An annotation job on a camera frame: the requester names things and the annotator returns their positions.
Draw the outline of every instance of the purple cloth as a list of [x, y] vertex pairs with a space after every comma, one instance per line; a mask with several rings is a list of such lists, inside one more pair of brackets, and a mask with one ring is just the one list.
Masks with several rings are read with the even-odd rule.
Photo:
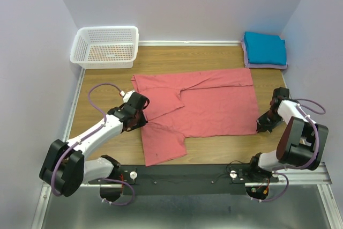
[[284, 70], [288, 67], [288, 64], [286, 65], [277, 65], [277, 64], [251, 64], [249, 63], [248, 60], [248, 53], [247, 50], [245, 48], [245, 43], [244, 40], [241, 40], [241, 44], [242, 44], [242, 48], [244, 51], [244, 65], [246, 68], [273, 68], [273, 69], [280, 69], [280, 70]]

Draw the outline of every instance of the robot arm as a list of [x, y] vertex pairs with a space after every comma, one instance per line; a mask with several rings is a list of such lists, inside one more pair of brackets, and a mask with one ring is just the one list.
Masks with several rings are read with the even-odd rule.
[[259, 153], [258, 167], [271, 172], [276, 167], [302, 167], [315, 153], [315, 131], [310, 121], [318, 131], [320, 143], [314, 161], [306, 168], [315, 170], [322, 158], [328, 128], [304, 116], [298, 101], [289, 98], [289, 89], [274, 90], [271, 108], [257, 120], [257, 131], [271, 132], [280, 122], [285, 121], [287, 127], [280, 139], [277, 149], [269, 153]]
[[132, 131], [144, 126], [143, 109], [149, 104], [149, 99], [137, 92], [128, 92], [124, 97], [124, 104], [112, 108], [106, 115], [106, 122], [99, 123], [67, 142], [54, 141], [47, 153], [39, 177], [51, 185], [53, 171], [58, 160], [68, 148], [76, 146], [68, 153], [59, 166], [55, 177], [55, 188], [64, 196], [72, 195], [82, 182], [97, 178], [107, 178], [117, 171], [120, 164], [109, 156], [102, 156], [97, 160], [87, 161], [91, 153], [112, 137], [124, 131]]

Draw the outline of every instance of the gray floor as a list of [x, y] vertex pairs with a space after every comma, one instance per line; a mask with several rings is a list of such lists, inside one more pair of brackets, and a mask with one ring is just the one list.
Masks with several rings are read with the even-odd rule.
[[[283, 186], [273, 186], [277, 193]], [[46, 229], [202, 229], [202, 228], [330, 228], [318, 188], [290, 186], [271, 203], [242, 195], [138, 196], [134, 203], [101, 203], [98, 187], [81, 187], [69, 198], [52, 196]]]

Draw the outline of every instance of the pink shirt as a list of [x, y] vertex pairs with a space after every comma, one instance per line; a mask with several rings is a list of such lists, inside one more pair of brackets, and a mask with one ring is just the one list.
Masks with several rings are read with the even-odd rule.
[[141, 129], [146, 166], [186, 155], [186, 137], [256, 133], [259, 111], [247, 68], [134, 75], [131, 81], [150, 99]]

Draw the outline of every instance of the laundry basket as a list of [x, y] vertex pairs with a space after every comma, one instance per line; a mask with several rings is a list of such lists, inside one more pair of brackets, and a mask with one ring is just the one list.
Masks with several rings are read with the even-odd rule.
[[85, 69], [131, 68], [137, 50], [137, 27], [84, 27], [76, 34], [70, 61]]

